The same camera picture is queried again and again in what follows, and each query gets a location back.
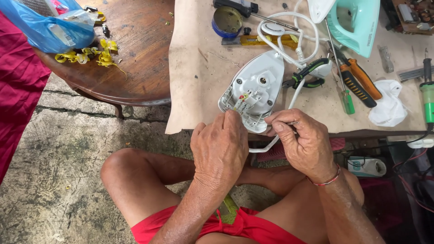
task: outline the red shorts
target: red shorts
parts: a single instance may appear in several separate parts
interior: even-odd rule
[[[161,210],[133,226],[131,232],[136,242],[139,244],[149,243],[173,214],[176,207],[173,206]],[[246,237],[261,244],[305,244],[305,242],[272,222],[256,217],[255,215],[258,213],[258,211],[241,207],[237,212],[233,224],[224,224],[216,216],[212,215],[202,227],[198,239],[206,234],[219,232],[232,236]]]

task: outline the round wooden table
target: round wooden table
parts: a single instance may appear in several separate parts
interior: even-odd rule
[[[97,59],[83,65],[59,63],[55,54],[34,48],[41,60],[77,93],[115,106],[119,118],[123,118],[120,105],[170,103],[168,55],[175,21],[169,12],[174,13],[174,0],[76,1],[82,7],[96,7],[105,14],[109,40],[118,45],[118,52],[112,52],[113,60],[118,63],[122,59],[118,65],[127,73],[128,80],[116,66],[98,66]],[[101,25],[94,30],[98,38],[105,38]]]

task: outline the barcode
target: barcode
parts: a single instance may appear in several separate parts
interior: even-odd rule
[[[68,36],[66,33],[63,34],[63,36],[66,38],[66,41],[68,42],[68,46],[73,46],[76,43],[72,40],[72,37]]]

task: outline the concrete floor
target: concrete floor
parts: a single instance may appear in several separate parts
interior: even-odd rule
[[[114,107],[76,94],[52,74],[0,186],[0,244],[135,243],[99,170],[127,147],[192,159],[188,131],[164,134],[169,114],[170,106],[124,107],[126,119],[117,119]],[[168,188],[182,196],[188,186]],[[231,195],[259,211],[279,200],[252,185]]]

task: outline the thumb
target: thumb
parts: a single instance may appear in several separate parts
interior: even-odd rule
[[[272,126],[280,137],[280,140],[282,141],[285,148],[297,148],[298,142],[296,139],[296,135],[294,134],[293,129],[289,125],[281,121],[276,121],[272,123]]]

